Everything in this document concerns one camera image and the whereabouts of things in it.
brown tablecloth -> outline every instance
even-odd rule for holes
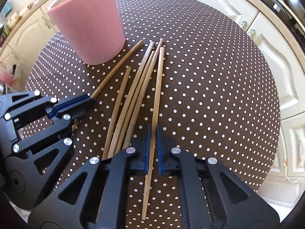
[[[215,156],[257,190],[276,153],[280,110],[271,71],[254,42],[227,16],[196,0],[117,0],[117,5],[127,39],[118,56],[105,64],[89,66],[59,31],[39,55],[26,89],[38,89],[57,98],[92,94],[124,54],[144,39],[145,45],[126,62],[133,68],[127,94],[149,41],[163,38],[166,55],[159,124],[181,148],[198,158]],[[74,134],[75,155],[58,184],[91,157],[102,156],[126,65],[110,80],[94,109],[79,124]],[[156,68],[134,137],[141,133],[143,125],[151,123]],[[50,122],[43,119],[32,123],[24,135],[41,130],[47,123]],[[140,215],[144,177],[131,178],[126,224],[129,228],[181,225],[177,180],[159,176],[156,161],[154,168],[149,219],[145,221]]]

metal screw head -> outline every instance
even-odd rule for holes
[[[39,96],[39,95],[40,95],[40,91],[39,91],[39,90],[35,90],[35,91],[34,91],[34,95],[35,95],[35,96]]]
[[[216,163],[217,163],[217,159],[214,158],[214,157],[209,157],[209,158],[208,158],[208,163],[209,163],[209,164],[216,164]]]
[[[178,148],[178,147],[174,147],[171,149],[171,152],[174,153],[174,154],[179,154],[181,152],[181,149]]]
[[[129,153],[129,154],[134,153],[135,152],[135,148],[128,147],[128,148],[126,148],[126,152]]]
[[[63,119],[66,120],[66,121],[69,120],[70,118],[71,118],[71,116],[69,114],[64,114],[63,115]]]
[[[11,118],[10,113],[6,113],[6,114],[4,115],[4,119],[5,119],[6,121],[8,121],[10,118]]]
[[[57,99],[56,99],[55,97],[52,97],[52,98],[51,98],[51,102],[52,102],[52,103],[56,103],[56,102],[57,102]]]
[[[19,145],[14,144],[13,145],[13,151],[17,153],[19,151]]]
[[[65,139],[63,140],[63,143],[64,143],[66,146],[70,146],[70,145],[72,145],[72,139],[70,139],[70,138],[65,138]]]
[[[98,157],[92,157],[89,162],[90,164],[97,164],[100,161]]]

plastic bag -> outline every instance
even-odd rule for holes
[[[21,75],[22,70],[19,63],[14,65],[0,64],[0,81],[13,90],[18,91],[20,89]]]

bamboo stick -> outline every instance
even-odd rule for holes
[[[132,118],[130,120],[128,129],[127,129],[125,141],[124,141],[124,144],[123,144],[123,149],[129,147],[130,140],[132,138],[132,134],[133,134],[133,131],[135,129],[135,124],[137,122],[138,115],[139,115],[139,112],[140,112],[141,104],[142,104],[143,98],[145,96],[146,89],[147,89],[147,86],[148,86],[148,83],[149,83],[149,80],[150,80],[150,76],[151,76],[151,74],[153,72],[153,69],[154,69],[155,63],[157,61],[158,54],[159,54],[160,48],[162,46],[162,43],[163,43],[163,39],[161,39],[159,44],[158,44],[156,52],[155,52],[155,54],[154,54],[154,56],[152,58],[151,64],[150,64],[149,69],[147,71],[147,74],[145,76],[145,80],[144,80],[143,85],[141,87],[140,94],[139,94],[137,103],[135,105],[135,109],[134,109],[134,111],[132,113]]]
[[[119,93],[118,93],[116,101],[115,101],[114,109],[113,109],[112,116],[111,116],[111,121],[110,121],[108,132],[107,132],[107,137],[106,137],[106,141],[105,141],[105,145],[104,145],[102,160],[106,159],[108,156],[108,151],[109,151],[110,143],[112,140],[112,134],[113,134],[113,130],[115,127],[116,118],[119,113],[121,101],[122,101],[122,98],[124,95],[124,91],[125,91],[126,84],[127,84],[128,77],[129,77],[131,70],[132,70],[131,67],[127,67],[127,69],[125,71],[125,75],[122,80],[122,84],[120,86]]]
[[[118,71],[118,69],[121,68],[121,66],[126,62],[126,60],[135,52],[136,49],[138,49],[140,47],[140,45],[142,43],[143,43],[143,40],[140,40],[124,57],[122,57],[122,59],[116,64],[116,66],[109,72],[109,74],[104,78],[104,80],[101,82],[101,84],[96,88],[94,93],[91,95],[91,98],[95,99],[98,96],[98,94],[106,86],[106,84],[113,77],[113,75]],[[75,130],[77,125],[78,125],[78,123],[76,123],[72,126],[72,131]]]
[[[125,119],[125,116],[126,116],[126,113],[128,111],[130,102],[132,100],[133,94],[134,94],[135,89],[137,87],[138,81],[139,81],[139,79],[141,77],[141,74],[142,74],[142,71],[143,71],[143,69],[145,67],[145,64],[147,62],[147,59],[148,59],[148,57],[150,55],[151,50],[153,49],[153,45],[154,45],[154,42],[150,42],[150,44],[149,44],[149,46],[148,46],[148,48],[147,48],[147,50],[146,50],[146,52],[144,54],[144,57],[143,57],[143,59],[141,61],[140,67],[139,67],[139,69],[138,69],[138,71],[137,71],[137,73],[135,75],[135,78],[134,78],[134,80],[132,82],[130,90],[128,92],[127,99],[125,100],[124,106],[122,108],[119,120],[117,122],[115,131],[114,131],[114,134],[113,134],[113,137],[112,137],[112,141],[111,141],[109,152],[108,152],[108,158],[113,157],[113,155],[114,155],[115,148],[116,148],[116,143],[118,141],[118,137],[120,135],[120,132],[121,132],[121,129],[122,129],[122,126],[123,126],[123,123],[124,123],[124,119]]]
[[[161,47],[160,54],[159,54],[157,83],[156,83],[156,89],[155,89],[155,100],[154,100],[153,113],[152,113],[153,117],[152,117],[151,136],[150,136],[150,142],[149,142],[148,175],[146,175],[146,177],[145,177],[145,185],[144,185],[142,219],[146,218],[147,204],[148,204],[149,191],[150,191],[150,183],[151,183],[152,172],[153,172],[152,166],[153,166],[154,153],[155,153],[156,131],[157,131],[157,124],[158,124],[158,116],[159,116],[160,93],[161,93],[161,82],[162,82],[162,71],[163,71],[163,58],[164,58],[164,47]]]
[[[138,83],[138,86],[137,86],[137,88],[135,90],[134,96],[132,97],[132,101],[131,101],[130,106],[128,108],[128,111],[127,111],[127,114],[126,114],[126,117],[125,117],[122,129],[121,129],[121,132],[120,132],[120,135],[119,135],[119,139],[118,139],[118,142],[116,144],[115,154],[117,154],[121,150],[121,148],[122,148],[122,143],[123,143],[123,140],[124,140],[124,136],[126,134],[126,130],[128,128],[128,125],[129,125],[130,118],[131,118],[133,110],[135,108],[135,104],[137,102],[137,99],[138,99],[138,96],[139,96],[142,84],[144,82],[144,79],[145,79],[145,76],[147,74],[148,68],[150,67],[150,63],[151,63],[151,61],[153,59],[154,53],[155,53],[155,51],[151,52],[151,54],[149,56],[149,59],[147,61],[147,64],[145,65],[144,71],[143,71],[143,73],[141,75],[141,78],[140,78],[140,81]]]

pink cup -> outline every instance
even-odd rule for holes
[[[125,36],[115,0],[57,0],[49,13],[86,64],[105,63],[124,46]]]

